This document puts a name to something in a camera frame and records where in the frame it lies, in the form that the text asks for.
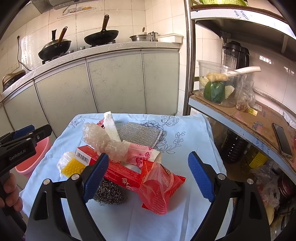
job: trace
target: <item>pink bucket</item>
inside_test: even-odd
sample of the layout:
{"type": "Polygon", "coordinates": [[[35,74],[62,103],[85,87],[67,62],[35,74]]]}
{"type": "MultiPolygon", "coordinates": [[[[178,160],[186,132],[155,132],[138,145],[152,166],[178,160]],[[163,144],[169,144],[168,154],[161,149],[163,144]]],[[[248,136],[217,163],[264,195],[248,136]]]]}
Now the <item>pink bucket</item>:
{"type": "Polygon", "coordinates": [[[23,161],[18,164],[15,169],[19,174],[24,175],[26,178],[30,178],[32,172],[39,164],[39,162],[44,158],[46,152],[51,148],[51,143],[49,137],[43,139],[42,141],[37,143],[36,146],[36,154],[29,159],[23,161]]]}

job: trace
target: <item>yellow label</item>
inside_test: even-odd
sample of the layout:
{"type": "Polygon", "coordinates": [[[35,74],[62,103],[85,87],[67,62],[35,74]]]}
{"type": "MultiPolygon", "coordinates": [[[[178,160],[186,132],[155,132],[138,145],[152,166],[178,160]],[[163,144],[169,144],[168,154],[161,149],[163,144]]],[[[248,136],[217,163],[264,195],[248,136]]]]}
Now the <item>yellow label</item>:
{"type": "Polygon", "coordinates": [[[253,161],[251,161],[249,166],[251,168],[256,168],[256,167],[262,166],[267,161],[267,159],[268,159],[267,156],[261,154],[261,152],[258,152],[258,154],[255,156],[253,161]]]}
{"type": "Polygon", "coordinates": [[[251,114],[254,115],[254,116],[256,116],[257,113],[258,113],[258,111],[254,110],[254,109],[252,109],[252,108],[250,108],[248,112],[251,113],[251,114]]]}

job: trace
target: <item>smartphone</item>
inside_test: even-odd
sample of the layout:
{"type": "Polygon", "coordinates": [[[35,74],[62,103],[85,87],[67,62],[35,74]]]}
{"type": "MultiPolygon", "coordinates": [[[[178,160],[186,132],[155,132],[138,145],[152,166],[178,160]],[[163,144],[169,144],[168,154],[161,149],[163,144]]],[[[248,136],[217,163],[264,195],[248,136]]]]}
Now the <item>smartphone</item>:
{"type": "Polygon", "coordinates": [[[290,148],[290,145],[289,145],[289,142],[288,142],[288,139],[286,137],[283,127],[281,127],[275,123],[272,123],[272,126],[274,128],[275,133],[276,133],[276,138],[279,143],[279,148],[280,148],[281,154],[283,154],[284,156],[287,156],[287,157],[292,157],[291,148],[290,148]]]}

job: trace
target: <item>metal screw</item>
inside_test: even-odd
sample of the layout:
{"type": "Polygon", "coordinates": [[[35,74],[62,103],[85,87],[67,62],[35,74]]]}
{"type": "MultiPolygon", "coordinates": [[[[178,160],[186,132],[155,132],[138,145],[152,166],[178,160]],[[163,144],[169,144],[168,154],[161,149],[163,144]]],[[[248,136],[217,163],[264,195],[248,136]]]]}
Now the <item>metal screw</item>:
{"type": "Polygon", "coordinates": [[[224,180],[226,178],[226,176],[222,173],[219,173],[217,176],[220,180],[224,180]]]}
{"type": "Polygon", "coordinates": [[[47,184],[49,184],[50,183],[50,180],[49,179],[45,179],[44,181],[43,181],[43,184],[44,185],[47,185],[47,184]]]}
{"type": "Polygon", "coordinates": [[[79,178],[79,174],[74,174],[71,176],[72,180],[77,180],[79,178]]]}
{"type": "Polygon", "coordinates": [[[251,178],[249,178],[249,179],[247,179],[247,183],[249,183],[249,184],[253,184],[254,181],[253,181],[251,178]]]}

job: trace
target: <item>yellow sponge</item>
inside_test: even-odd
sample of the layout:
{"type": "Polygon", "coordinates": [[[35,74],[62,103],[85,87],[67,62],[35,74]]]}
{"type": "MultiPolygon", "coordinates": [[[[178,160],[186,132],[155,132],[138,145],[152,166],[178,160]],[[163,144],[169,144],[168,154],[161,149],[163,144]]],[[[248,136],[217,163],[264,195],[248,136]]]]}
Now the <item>yellow sponge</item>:
{"type": "Polygon", "coordinates": [[[71,177],[73,174],[81,174],[85,169],[85,165],[83,165],[80,161],[75,158],[71,159],[69,163],[62,169],[62,174],[66,177],[71,177]]]}

